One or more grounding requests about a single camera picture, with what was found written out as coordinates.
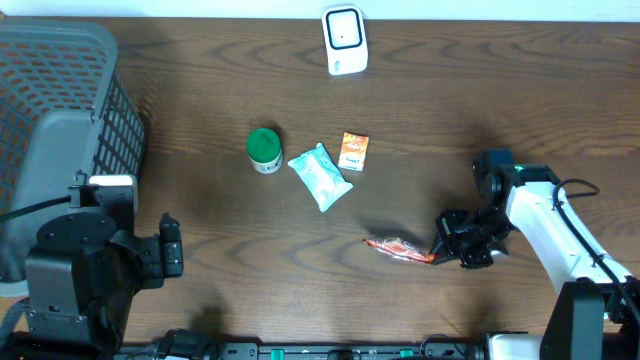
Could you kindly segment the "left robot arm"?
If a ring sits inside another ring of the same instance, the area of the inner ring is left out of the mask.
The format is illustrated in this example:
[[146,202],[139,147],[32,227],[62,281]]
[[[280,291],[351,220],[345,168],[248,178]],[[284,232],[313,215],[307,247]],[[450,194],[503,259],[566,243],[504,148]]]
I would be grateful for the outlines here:
[[26,261],[28,296],[6,314],[4,359],[112,359],[133,298],[184,272],[180,224],[140,238],[99,213],[44,224]]

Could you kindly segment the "green lid white jar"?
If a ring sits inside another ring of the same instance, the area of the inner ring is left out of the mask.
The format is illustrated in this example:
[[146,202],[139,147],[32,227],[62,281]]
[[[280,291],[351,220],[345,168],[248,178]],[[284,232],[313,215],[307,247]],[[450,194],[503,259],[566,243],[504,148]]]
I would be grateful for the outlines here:
[[261,174],[272,174],[282,166],[280,138],[271,129],[259,128],[252,131],[246,141],[246,150],[253,168]]

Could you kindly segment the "orange tissue pack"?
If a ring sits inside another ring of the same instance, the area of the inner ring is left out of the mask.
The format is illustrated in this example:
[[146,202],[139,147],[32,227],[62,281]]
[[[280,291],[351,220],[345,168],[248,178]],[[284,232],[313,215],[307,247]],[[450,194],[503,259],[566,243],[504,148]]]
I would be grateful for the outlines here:
[[342,139],[338,167],[361,172],[364,169],[369,137],[345,132]]

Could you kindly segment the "orange red candy bar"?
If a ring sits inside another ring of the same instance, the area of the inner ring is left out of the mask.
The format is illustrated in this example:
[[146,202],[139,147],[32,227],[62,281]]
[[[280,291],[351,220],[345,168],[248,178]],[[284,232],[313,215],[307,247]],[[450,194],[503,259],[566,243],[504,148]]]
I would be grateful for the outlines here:
[[435,256],[426,254],[412,243],[399,237],[363,239],[368,246],[395,259],[432,264]]

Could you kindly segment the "teal wet wipes pack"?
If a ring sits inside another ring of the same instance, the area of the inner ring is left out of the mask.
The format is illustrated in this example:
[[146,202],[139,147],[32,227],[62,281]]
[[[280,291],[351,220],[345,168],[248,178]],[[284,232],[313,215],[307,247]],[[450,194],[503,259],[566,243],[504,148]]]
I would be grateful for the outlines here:
[[326,212],[337,200],[353,188],[332,161],[322,143],[288,161],[316,201]]

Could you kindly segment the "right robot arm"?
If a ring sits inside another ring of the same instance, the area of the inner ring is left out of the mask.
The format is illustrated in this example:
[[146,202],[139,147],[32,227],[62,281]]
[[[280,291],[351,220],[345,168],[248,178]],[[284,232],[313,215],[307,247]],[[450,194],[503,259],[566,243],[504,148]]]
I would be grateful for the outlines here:
[[421,345],[433,359],[636,359],[639,281],[596,240],[572,209],[569,180],[547,165],[518,164],[507,149],[490,149],[472,163],[483,204],[447,209],[436,220],[430,257],[465,269],[493,265],[517,231],[534,250],[557,293],[541,336],[489,332],[479,339],[436,335]]

